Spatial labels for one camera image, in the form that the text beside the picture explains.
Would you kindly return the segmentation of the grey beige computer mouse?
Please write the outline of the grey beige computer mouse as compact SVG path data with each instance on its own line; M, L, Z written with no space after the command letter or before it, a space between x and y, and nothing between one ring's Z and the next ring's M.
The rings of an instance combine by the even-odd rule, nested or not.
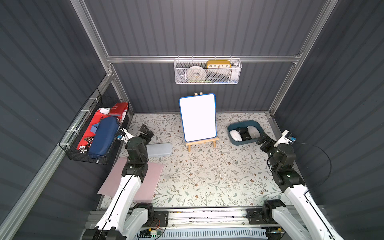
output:
M248 133L249 133L251 139L257 139L257 138L260 137L261 134L260 134L259 130L256 127L254 127L254 126L247 126L247 129L248 129Z

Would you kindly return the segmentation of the black bulky computer mouse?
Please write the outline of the black bulky computer mouse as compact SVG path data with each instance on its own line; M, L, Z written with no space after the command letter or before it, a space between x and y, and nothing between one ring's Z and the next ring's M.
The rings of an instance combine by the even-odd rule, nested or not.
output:
M251 140L251 137L248 133L248 129L246 127L239 127L236 128L236 130L241 134L243 141Z

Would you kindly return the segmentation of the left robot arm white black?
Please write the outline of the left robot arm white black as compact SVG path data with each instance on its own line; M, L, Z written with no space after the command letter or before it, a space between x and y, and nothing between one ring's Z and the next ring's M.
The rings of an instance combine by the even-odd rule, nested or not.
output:
M96 226L84 231L83 240L134 240L140 228L149 220L151 204L134 209L131 215L128 215L128 212L149 169L147 145L154 133L144 124L137 137L132 136L126 129L122 131L128 157L119 187Z

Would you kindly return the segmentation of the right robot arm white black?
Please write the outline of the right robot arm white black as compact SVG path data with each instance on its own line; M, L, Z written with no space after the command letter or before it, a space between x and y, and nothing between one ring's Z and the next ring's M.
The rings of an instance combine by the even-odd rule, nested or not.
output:
M295 142L295 136L289 131L284 131L277 141L267 134L261 134L257 140L260 149L268 155L267 166L275 183L291 201L302 222L292 216L281 200L265 201L263 220L279 224L292 240L341 240L342 236L327 220L305 181L293 168L296 161Z

